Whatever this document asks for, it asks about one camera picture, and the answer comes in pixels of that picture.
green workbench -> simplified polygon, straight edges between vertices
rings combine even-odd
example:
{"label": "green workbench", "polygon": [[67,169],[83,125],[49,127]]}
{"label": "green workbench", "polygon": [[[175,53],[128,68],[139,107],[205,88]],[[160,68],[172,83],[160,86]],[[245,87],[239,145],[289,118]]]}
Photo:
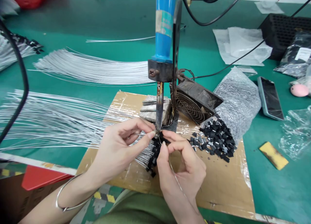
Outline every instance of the green workbench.
{"label": "green workbench", "polygon": [[[214,19],[232,0],[221,0],[215,4],[193,3],[191,9],[201,21]],[[35,39],[44,45],[41,55],[24,59],[27,69],[32,63],[52,52],[70,47],[81,53],[118,61],[146,61],[155,53],[154,39],[133,42],[85,43],[87,39],[121,40],[150,37],[155,34],[156,0],[47,0],[36,10],[25,10],[6,21],[14,33]],[[295,12],[301,4],[279,6],[287,15]],[[311,5],[307,5],[298,16],[311,17]],[[179,68],[191,69],[196,76],[214,73],[225,64],[221,59],[212,29],[243,27],[256,29],[265,19],[252,1],[239,1],[223,18],[207,27],[196,25],[183,7],[182,23],[186,30],[180,34]],[[308,97],[297,98],[290,94],[288,83],[294,78],[277,73],[273,68],[277,62],[266,60],[264,67],[254,67],[258,75],[275,82],[282,108],[305,109],[311,104]],[[196,81],[214,90],[230,69],[212,77]],[[139,94],[156,94],[156,86],[143,87],[94,87],[62,81],[41,72],[29,71],[30,90],[56,95],[82,98],[110,105],[118,90]],[[0,73],[0,104],[7,92],[23,89],[17,64]],[[169,96],[168,85],[164,95]],[[278,171],[258,148],[270,141],[278,148],[282,136],[282,122],[263,115],[262,111],[253,120],[244,135],[256,213],[280,219],[309,223],[311,220],[311,177],[308,173],[310,160],[304,157]],[[64,167],[77,168],[84,148],[49,148],[7,151],[6,153],[46,161]]]}

silver bangle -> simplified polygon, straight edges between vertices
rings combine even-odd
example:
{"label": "silver bangle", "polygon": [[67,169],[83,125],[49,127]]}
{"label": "silver bangle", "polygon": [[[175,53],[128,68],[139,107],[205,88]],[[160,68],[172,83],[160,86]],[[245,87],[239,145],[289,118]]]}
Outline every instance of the silver bangle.
{"label": "silver bangle", "polygon": [[64,188],[68,183],[70,183],[70,181],[72,181],[73,179],[75,179],[76,177],[78,177],[78,176],[80,176],[80,175],[77,175],[77,176],[75,176],[75,177],[72,177],[72,178],[71,178],[70,180],[68,180],[67,183],[65,183],[65,184],[62,186],[62,188],[59,190],[59,192],[58,192],[58,194],[57,194],[57,197],[56,197],[56,208],[61,209],[63,212],[70,211],[70,210],[73,210],[73,209],[75,209],[75,208],[80,207],[81,205],[84,205],[86,202],[88,202],[89,199],[92,198],[92,196],[93,196],[94,194],[92,194],[92,195],[91,195],[89,198],[87,198],[85,201],[83,201],[83,202],[81,202],[80,204],[78,204],[78,205],[76,205],[76,206],[73,206],[73,207],[65,207],[65,208],[63,208],[63,207],[60,207],[60,206],[58,205],[58,197],[59,197],[60,193],[62,192],[63,188]]}

cooling fan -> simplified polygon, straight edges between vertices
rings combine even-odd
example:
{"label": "cooling fan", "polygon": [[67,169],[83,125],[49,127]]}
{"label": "cooling fan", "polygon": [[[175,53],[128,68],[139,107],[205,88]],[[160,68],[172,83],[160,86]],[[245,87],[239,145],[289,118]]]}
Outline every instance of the cooling fan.
{"label": "cooling fan", "polygon": [[196,124],[200,124],[215,115],[214,109],[223,102],[221,97],[186,77],[182,72],[179,72],[178,82],[173,105],[179,112]]}

sticker on handle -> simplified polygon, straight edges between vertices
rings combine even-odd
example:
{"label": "sticker on handle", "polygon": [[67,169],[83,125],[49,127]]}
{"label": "sticker on handle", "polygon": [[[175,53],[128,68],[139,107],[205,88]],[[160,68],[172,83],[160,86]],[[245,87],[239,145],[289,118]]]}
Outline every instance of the sticker on handle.
{"label": "sticker on handle", "polygon": [[170,13],[157,10],[155,13],[155,32],[172,37],[173,17]]}
{"label": "sticker on handle", "polygon": [[295,60],[302,59],[302,60],[307,62],[310,58],[310,55],[311,55],[311,49],[305,48],[305,47],[300,47],[299,51],[295,57]]}

blue soldering iron handle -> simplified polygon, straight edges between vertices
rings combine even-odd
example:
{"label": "blue soldering iron handle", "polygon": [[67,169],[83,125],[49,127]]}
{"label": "blue soldering iron handle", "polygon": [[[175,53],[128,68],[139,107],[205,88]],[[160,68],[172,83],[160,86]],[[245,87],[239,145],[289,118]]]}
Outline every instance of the blue soldering iron handle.
{"label": "blue soldering iron handle", "polygon": [[170,59],[173,16],[176,0],[156,0],[155,13],[155,55],[152,60],[172,63]]}

